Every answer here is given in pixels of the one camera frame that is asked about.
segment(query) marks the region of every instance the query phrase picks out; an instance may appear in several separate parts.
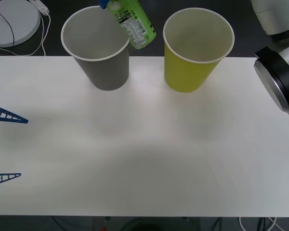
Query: cup rim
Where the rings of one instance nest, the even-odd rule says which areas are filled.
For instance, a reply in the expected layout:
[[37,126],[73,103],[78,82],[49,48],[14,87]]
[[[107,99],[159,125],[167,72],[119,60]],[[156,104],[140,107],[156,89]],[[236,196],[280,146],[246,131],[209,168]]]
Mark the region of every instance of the cup rim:
[[[179,55],[178,53],[176,53],[172,48],[171,46],[169,45],[169,43],[167,42],[167,39],[166,39],[166,34],[165,34],[165,30],[166,30],[166,26],[168,25],[169,23],[169,20],[172,19],[174,16],[176,16],[177,14],[179,13],[182,13],[184,11],[190,11],[190,10],[201,10],[201,11],[207,11],[207,12],[210,12],[210,13],[213,13],[215,15],[217,15],[218,17],[220,17],[230,28],[230,31],[231,31],[231,34],[232,34],[232,43],[231,43],[231,46],[229,48],[229,50],[221,57],[217,58],[217,59],[214,59],[214,60],[211,60],[211,61],[194,61],[194,60],[190,60],[190,59],[187,59],[187,58],[184,58],[183,56]],[[214,11],[211,11],[211,10],[208,10],[208,9],[204,9],[204,8],[197,8],[197,7],[193,7],[193,8],[186,8],[186,9],[183,9],[183,10],[180,10],[180,11],[177,11],[176,13],[174,13],[173,15],[171,15],[165,25],[164,25],[164,28],[163,28],[163,37],[164,37],[164,41],[165,41],[165,44],[167,45],[168,49],[175,55],[177,56],[178,58],[180,59],[183,59],[189,63],[193,63],[193,64],[212,64],[212,63],[216,63],[220,60],[222,60],[224,57],[226,57],[232,50],[234,44],[235,44],[235,33],[230,25],[230,23],[224,18],[222,17],[220,14],[214,12]]]
[[62,29],[61,29],[61,43],[62,43],[64,49],[67,51],[67,53],[69,53],[70,55],[72,55],[74,58],[79,59],[79,60],[82,60],[82,61],[99,62],[99,61],[104,61],[104,60],[111,59],[111,58],[117,56],[118,54],[120,54],[120,53],[128,46],[128,44],[129,44],[129,42],[130,42],[130,38],[127,39],[127,42],[125,43],[125,45],[124,45],[119,51],[117,51],[116,53],[114,53],[114,54],[112,54],[112,55],[110,55],[110,56],[107,56],[107,57],[105,57],[105,58],[100,58],[100,59],[86,59],[86,58],[81,58],[81,57],[73,54],[73,53],[66,47],[66,45],[65,45],[65,43],[64,43],[63,32],[64,32],[64,30],[65,30],[65,27],[66,27],[67,23],[68,23],[68,22],[71,20],[71,18],[73,18],[76,14],[79,14],[79,13],[81,13],[82,11],[88,10],[88,9],[90,9],[90,8],[100,8],[100,6],[89,6],[89,7],[83,8],[83,9],[81,9],[81,10],[73,13],[73,14],[66,20],[66,22],[64,23],[64,25],[63,25],[63,27],[62,27]]

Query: green plastic bottle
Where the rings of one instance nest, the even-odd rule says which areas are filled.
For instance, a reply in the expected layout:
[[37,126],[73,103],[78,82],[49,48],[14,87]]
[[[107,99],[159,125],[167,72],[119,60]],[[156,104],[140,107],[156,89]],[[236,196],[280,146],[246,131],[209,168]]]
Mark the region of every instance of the green plastic bottle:
[[107,9],[129,34],[134,48],[140,50],[155,39],[155,29],[138,0],[110,0]]

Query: gray paper cup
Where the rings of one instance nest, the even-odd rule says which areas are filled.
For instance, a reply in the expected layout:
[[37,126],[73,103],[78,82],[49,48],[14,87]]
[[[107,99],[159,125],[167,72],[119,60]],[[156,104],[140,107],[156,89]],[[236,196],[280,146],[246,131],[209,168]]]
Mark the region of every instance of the gray paper cup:
[[65,22],[64,49],[101,90],[115,90],[129,77],[129,36],[114,17],[99,6],[84,8]]

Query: white tabletop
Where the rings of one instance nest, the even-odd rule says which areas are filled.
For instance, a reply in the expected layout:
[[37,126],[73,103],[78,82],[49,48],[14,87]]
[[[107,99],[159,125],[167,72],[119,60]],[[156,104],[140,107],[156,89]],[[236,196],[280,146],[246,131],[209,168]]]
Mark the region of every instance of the white tabletop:
[[254,58],[225,58],[193,93],[163,57],[131,57],[119,90],[71,57],[0,57],[0,215],[289,217],[289,116]]

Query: yellow paper cup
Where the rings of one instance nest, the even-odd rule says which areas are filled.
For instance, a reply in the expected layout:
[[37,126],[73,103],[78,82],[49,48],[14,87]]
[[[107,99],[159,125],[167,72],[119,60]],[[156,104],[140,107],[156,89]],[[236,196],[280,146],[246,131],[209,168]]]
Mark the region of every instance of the yellow paper cup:
[[165,80],[174,90],[197,90],[233,48],[232,27],[216,12],[188,8],[165,23]]

